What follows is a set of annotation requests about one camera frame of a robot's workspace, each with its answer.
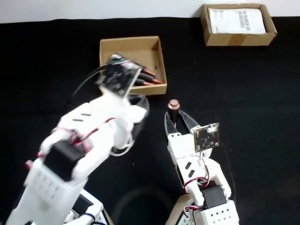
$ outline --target perforated plate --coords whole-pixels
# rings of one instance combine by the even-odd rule
[[[38,172],[33,180],[32,188],[48,203],[59,201],[63,190],[47,174]]]
[[[203,221],[203,225],[238,225],[239,216],[234,202],[227,200],[226,204],[217,207],[195,211],[196,221]]]

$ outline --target white plastic part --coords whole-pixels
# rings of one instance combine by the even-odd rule
[[[95,213],[93,214],[96,218],[96,222],[101,222],[103,224],[107,224],[107,221],[103,215],[103,204],[97,199],[95,198],[93,195],[91,195],[89,192],[87,192],[86,190],[82,190],[81,193],[86,199],[88,199],[91,203],[93,203],[94,205],[97,206],[97,208],[99,209],[99,213]]]
[[[78,217],[79,217],[78,213],[71,210],[70,213],[68,214],[66,220],[65,220],[65,223],[69,223],[69,222],[77,219]]]
[[[208,210],[194,212],[196,225],[238,225],[239,216],[234,202],[227,200],[226,204]]]
[[[26,178],[26,189],[6,224],[63,224],[86,182],[87,178],[78,183],[65,182],[42,159],[36,159]]]
[[[83,190],[87,177],[109,157],[112,147],[120,148],[133,142],[131,131],[134,123],[136,119],[143,118],[146,111],[137,110],[133,117],[133,109],[137,108],[130,107],[127,98],[120,98],[105,88],[101,90],[103,96],[64,115],[40,147],[39,155],[46,156],[57,141],[70,140],[74,134],[83,138],[98,129],[83,141],[91,149],[77,162],[72,171],[72,180],[63,181],[43,164],[42,157],[36,159],[24,183],[25,191],[8,218],[7,225],[24,225],[28,221],[36,225],[63,224]],[[90,210],[96,208],[103,209],[103,205],[95,205]],[[101,210],[99,212],[99,219],[104,218]],[[88,218],[82,217],[79,221],[80,224],[89,225]]]
[[[101,211],[101,208],[99,207],[99,205],[91,205],[87,210],[86,213],[92,214],[93,216],[97,216],[99,215]],[[91,216],[88,215],[82,215],[80,216],[78,219],[73,220],[69,223],[67,223],[68,225],[90,225],[94,222],[94,218],[92,218]]]
[[[210,180],[215,181],[216,185],[220,185],[221,188],[223,189],[224,195],[228,202],[227,204],[229,204],[229,206],[233,208],[232,211],[235,212],[235,214],[233,213],[231,217],[233,220],[237,221],[237,223],[235,224],[238,224],[239,219],[236,213],[234,202],[228,199],[231,196],[230,186],[222,172],[220,164],[214,161],[213,159],[209,158],[212,149],[202,151],[201,153],[195,153],[195,144],[194,144],[193,135],[192,134],[181,135],[181,133],[175,133],[175,134],[168,135],[168,151],[170,152],[173,163],[180,171],[180,176],[183,180],[183,183],[186,183],[189,180],[196,177],[207,178],[208,174],[205,165],[207,166],[210,175]],[[197,181],[195,180],[187,184],[186,189],[187,192],[191,194],[193,202],[195,202],[195,205],[199,207],[203,206],[204,197],[198,187]],[[197,221],[196,225],[202,225],[202,224],[206,225],[207,223],[204,223],[202,219],[203,218],[201,217]]]

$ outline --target black wire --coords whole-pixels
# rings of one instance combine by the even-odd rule
[[[87,213],[87,212],[85,212],[85,213],[83,213],[81,216],[84,216],[84,215],[86,215],[86,216],[89,216],[89,217],[93,218],[93,220],[94,220],[94,221],[96,220],[96,218],[94,217],[94,215],[93,215],[93,214],[90,214],[90,213]]]
[[[100,71],[102,69],[105,68],[105,65],[102,67],[98,67],[97,69],[93,70],[92,72],[88,73],[86,76],[87,78],[81,82],[81,84],[75,89],[75,91],[73,92],[73,94],[71,95],[71,97],[69,98],[69,100],[65,103],[65,106],[63,108],[63,112],[68,110],[69,104],[71,103],[72,99],[74,98],[74,96],[78,93],[78,91],[83,87],[83,85],[91,78],[93,78],[95,75],[97,75],[98,73],[100,73]]]
[[[236,206],[236,202],[235,202],[236,191],[235,191],[235,182],[234,182],[234,178],[233,178],[233,171],[232,171],[232,168],[231,168],[231,164],[230,164],[230,161],[229,161],[227,150],[225,148],[224,148],[224,153],[225,153],[227,166],[228,166],[228,170],[229,170],[230,177],[231,177],[231,182],[232,182],[232,187],[233,187],[233,201],[234,201],[234,204]]]
[[[193,214],[194,223],[196,224],[194,212],[195,212],[195,210],[193,210],[192,214]]]
[[[104,224],[104,223],[101,223],[101,222],[94,222],[94,223],[92,223],[92,224],[106,225],[106,224]]]

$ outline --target brown cardboard box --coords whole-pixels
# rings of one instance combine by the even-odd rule
[[[187,201],[191,199],[190,195],[182,195],[177,200],[176,204],[174,205],[174,208],[169,216],[169,219],[167,220],[165,225],[175,225],[177,224],[182,212],[183,208],[186,206]]]
[[[144,65],[148,70],[156,73],[156,79],[163,82],[163,84],[133,87],[131,93],[165,94],[167,78],[158,36],[102,39],[100,41],[100,65],[104,65],[113,53],[119,53],[129,60]]]
[[[265,34],[213,34],[211,32],[209,8],[233,9],[233,8],[258,8],[262,12],[262,19],[266,29]],[[267,46],[276,37],[277,31],[265,5],[260,4],[236,4],[236,5],[206,5],[202,6],[201,23],[204,40],[207,46]]]

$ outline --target circuit board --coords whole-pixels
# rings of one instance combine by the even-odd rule
[[[219,146],[219,123],[209,124],[194,131],[195,152]]]
[[[125,98],[140,72],[141,68],[129,60],[110,58],[97,84]]]

